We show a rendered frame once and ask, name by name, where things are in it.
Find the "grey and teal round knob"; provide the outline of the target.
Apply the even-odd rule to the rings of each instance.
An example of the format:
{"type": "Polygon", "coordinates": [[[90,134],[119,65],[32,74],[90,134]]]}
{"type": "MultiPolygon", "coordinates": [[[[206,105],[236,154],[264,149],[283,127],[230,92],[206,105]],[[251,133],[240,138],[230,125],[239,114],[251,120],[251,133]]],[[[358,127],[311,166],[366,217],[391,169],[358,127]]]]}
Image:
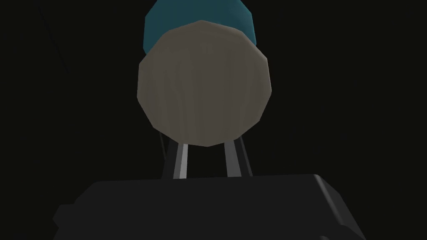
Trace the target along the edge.
{"type": "Polygon", "coordinates": [[[143,49],[137,99],[172,140],[210,147],[260,120],[271,96],[269,66],[241,0],[157,0],[143,49]]]}

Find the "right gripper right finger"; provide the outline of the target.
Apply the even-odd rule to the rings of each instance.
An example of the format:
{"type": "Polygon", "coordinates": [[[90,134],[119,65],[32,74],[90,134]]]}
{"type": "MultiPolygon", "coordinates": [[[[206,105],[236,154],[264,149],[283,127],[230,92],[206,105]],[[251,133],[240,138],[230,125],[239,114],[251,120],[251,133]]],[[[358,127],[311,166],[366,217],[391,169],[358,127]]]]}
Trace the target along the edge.
{"type": "Polygon", "coordinates": [[[224,143],[227,177],[252,177],[243,136],[224,143]]]}

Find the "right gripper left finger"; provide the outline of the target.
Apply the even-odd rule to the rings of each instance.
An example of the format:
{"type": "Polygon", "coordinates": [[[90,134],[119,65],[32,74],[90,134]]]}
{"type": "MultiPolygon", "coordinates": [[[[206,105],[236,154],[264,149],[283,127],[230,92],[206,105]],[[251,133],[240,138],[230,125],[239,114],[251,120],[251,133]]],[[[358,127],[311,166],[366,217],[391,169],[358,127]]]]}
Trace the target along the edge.
{"type": "Polygon", "coordinates": [[[177,143],[173,139],[169,139],[166,150],[161,179],[187,178],[188,144],[177,143]]]}

